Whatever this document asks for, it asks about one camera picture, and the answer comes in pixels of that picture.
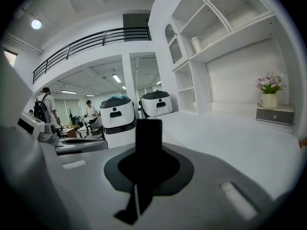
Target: small drawer unit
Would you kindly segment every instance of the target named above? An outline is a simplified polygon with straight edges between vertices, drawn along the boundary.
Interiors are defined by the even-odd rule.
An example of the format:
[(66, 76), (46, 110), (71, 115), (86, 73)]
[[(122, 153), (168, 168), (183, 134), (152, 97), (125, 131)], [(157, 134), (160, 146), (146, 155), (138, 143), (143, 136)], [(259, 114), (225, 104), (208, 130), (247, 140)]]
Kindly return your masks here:
[(294, 108), (291, 105), (280, 105), (277, 109), (269, 110), (258, 104), (256, 120), (291, 126), (293, 118)]

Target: white shirt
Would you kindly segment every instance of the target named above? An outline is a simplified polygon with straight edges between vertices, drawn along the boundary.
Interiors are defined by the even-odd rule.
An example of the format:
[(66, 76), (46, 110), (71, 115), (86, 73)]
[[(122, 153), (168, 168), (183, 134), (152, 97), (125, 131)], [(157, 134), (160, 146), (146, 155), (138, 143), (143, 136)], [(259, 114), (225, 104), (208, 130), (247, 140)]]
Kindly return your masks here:
[(89, 118), (90, 120), (93, 120), (93, 119), (97, 118), (97, 115), (93, 115), (93, 114), (97, 114), (98, 111), (97, 111), (97, 109), (92, 105), (91, 108), (89, 108), (89, 107), (86, 108), (86, 113), (88, 114), (88, 118)]
[[(42, 101), (42, 99), (44, 98), (45, 94), (41, 94), (40, 96), (38, 96), (37, 100), (38, 101)], [(48, 113), (50, 115), (50, 119), (51, 122), (53, 123), (55, 128), (59, 128), (59, 125), (57, 124), (57, 120), (55, 118), (55, 116), (53, 115), (52, 111), (56, 110), (56, 104), (54, 103), (54, 99), (53, 97), (49, 94), (46, 96), (44, 103), (47, 107)]]

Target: metal railing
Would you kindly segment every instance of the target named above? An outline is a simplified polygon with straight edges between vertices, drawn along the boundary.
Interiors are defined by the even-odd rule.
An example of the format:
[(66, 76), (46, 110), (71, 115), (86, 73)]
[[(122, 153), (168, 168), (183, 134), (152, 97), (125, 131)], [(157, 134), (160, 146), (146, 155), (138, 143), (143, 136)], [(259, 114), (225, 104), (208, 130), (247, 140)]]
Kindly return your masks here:
[(104, 46), (108, 43), (117, 41), (128, 42), (141, 40), (151, 41), (148, 27), (116, 28), (83, 37), (58, 50), (42, 64), (40, 64), (40, 66), (33, 72), (33, 83), (38, 78), (46, 74), (47, 71), (56, 64), (63, 60), (67, 60), (74, 54), (80, 53), (88, 48)]

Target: black robot lid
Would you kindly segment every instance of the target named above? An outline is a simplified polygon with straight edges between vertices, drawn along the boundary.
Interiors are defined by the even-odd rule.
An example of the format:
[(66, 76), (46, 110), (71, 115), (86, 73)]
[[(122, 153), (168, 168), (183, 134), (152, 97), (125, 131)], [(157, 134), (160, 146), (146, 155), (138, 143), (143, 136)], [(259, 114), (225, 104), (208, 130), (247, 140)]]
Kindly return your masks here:
[(155, 99), (160, 99), (160, 98), (165, 98), (168, 97), (169, 93), (166, 91), (155, 91), (151, 93), (147, 93), (141, 97), (141, 99), (146, 99), (146, 100), (155, 100)]
[(131, 101), (131, 99), (129, 99), (128, 97), (123, 97), (123, 98), (112, 97), (112, 98), (108, 99), (107, 101), (101, 102), (100, 108), (105, 109), (105, 108), (110, 108), (110, 107), (114, 107), (114, 106), (120, 106), (120, 105), (127, 104), (130, 101)]

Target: backpack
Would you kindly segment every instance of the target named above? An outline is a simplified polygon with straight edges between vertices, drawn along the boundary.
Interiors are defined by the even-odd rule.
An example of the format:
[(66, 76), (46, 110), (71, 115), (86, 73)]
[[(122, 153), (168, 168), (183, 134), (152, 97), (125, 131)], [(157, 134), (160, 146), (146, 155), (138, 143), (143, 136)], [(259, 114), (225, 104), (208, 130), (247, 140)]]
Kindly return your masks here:
[(34, 117), (38, 118), (39, 120), (45, 122), (45, 124), (50, 123), (50, 115), (48, 113), (48, 109), (44, 103), (45, 98), (48, 94), (45, 94), (43, 99), (39, 101), (37, 98), (35, 100), (34, 106)]

